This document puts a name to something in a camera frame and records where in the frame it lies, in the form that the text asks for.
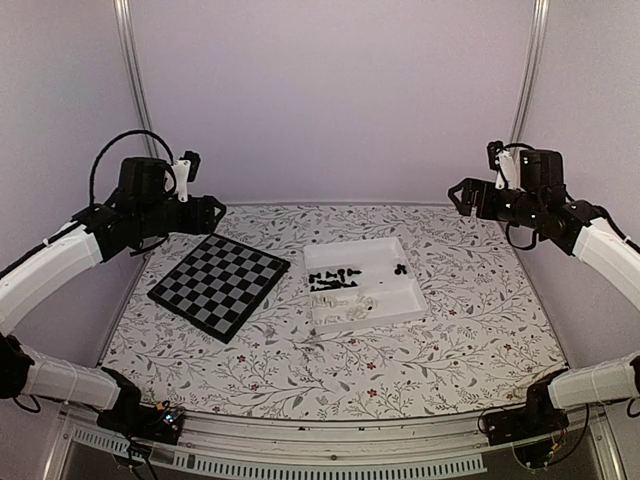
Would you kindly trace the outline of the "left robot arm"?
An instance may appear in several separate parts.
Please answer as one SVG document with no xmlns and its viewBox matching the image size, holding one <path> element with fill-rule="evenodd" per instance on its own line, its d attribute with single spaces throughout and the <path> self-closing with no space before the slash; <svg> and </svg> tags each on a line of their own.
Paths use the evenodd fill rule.
<svg viewBox="0 0 640 480">
<path fill-rule="evenodd" d="M 94 195 L 51 237 L 1 272 L 1 396 L 45 397 L 108 411 L 128 434 L 148 426 L 140 391 L 108 369 L 86 368 L 42 354 L 13 334 L 36 306 L 62 286 L 123 251 L 141 255 L 170 234 L 209 234 L 226 207 L 211 195 L 188 192 L 200 165 L 198 154 L 163 159 L 129 157 L 104 202 Z"/>
</svg>

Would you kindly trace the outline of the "white plastic tray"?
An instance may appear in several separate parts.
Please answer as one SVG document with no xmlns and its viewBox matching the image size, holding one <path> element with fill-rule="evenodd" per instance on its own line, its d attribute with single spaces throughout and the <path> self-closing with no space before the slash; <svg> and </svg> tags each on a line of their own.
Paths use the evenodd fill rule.
<svg viewBox="0 0 640 480">
<path fill-rule="evenodd" d="M 323 325 L 312 315 L 312 330 L 318 335 L 382 327 L 419 320 L 427 312 L 427 304 L 409 259 L 396 237 L 309 245 L 303 249 L 306 279 L 308 274 L 338 268 L 359 269 L 362 274 L 355 288 L 311 292 L 313 295 L 355 297 L 358 294 L 376 298 L 379 305 L 367 319 L 349 323 Z M 397 264 L 407 268 L 407 275 L 396 275 Z"/>
</svg>

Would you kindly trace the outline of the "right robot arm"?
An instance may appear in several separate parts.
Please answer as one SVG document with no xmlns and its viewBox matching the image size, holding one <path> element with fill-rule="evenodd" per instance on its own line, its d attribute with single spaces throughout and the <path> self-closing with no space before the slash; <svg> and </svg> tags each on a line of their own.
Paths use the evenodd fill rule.
<svg viewBox="0 0 640 480">
<path fill-rule="evenodd" d="M 639 303 L 639 247 L 622 233 L 608 211 L 567 192 L 562 155 L 526 144 L 493 141 L 487 146 L 493 181 L 465 178 L 447 196 L 463 216 L 499 221 L 532 231 L 533 245 L 549 240 L 612 284 L 633 305 Z M 517 427 L 537 436 L 556 411 L 636 399 L 639 354 L 553 373 L 528 390 L 528 406 Z"/>
</svg>

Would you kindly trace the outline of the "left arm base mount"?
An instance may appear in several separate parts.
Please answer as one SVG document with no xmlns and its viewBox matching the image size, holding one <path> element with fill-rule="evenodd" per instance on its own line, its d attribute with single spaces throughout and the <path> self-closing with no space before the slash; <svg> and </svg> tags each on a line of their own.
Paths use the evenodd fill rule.
<svg viewBox="0 0 640 480">
<path fill-rule="evenodd" d="M 118 399 L 112 409 L 99 413 L 97 425 L 128 439 L 177 445 L 185 412 L 183 406 L 172 405 L 168 400 L 148 406 L 136 397 L 124 397 Z"/>
</svg>

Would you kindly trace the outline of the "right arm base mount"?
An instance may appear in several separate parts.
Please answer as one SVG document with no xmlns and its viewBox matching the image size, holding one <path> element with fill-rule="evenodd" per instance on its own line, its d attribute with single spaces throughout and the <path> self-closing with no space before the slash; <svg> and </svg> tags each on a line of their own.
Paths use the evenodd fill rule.
<svg viewBox="0 0 640 480">
<path fill-rule="evenodd" d="M 547 400 L 527 400 L 517 408 L 485 409 L 477 422 L 478 430 L 487 437 L 490 446 L 546 436 L 543 441 L 513 449 L 516 460 L 532 470 L 551 465 L 569 425 L 567 414 Z"/>
</svg>

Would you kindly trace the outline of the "black grey chessboard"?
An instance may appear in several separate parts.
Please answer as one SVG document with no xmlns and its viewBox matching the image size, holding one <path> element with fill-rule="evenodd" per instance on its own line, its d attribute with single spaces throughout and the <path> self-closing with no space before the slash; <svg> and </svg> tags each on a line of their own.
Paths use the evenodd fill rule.
<svg viewBox="0 0 640 480">
<path fill-rule="evenodd" d="M 211 234 L 148 292 L 148 298 L 227 344 L 284 277 L 283 258 Z"/>
</svg>

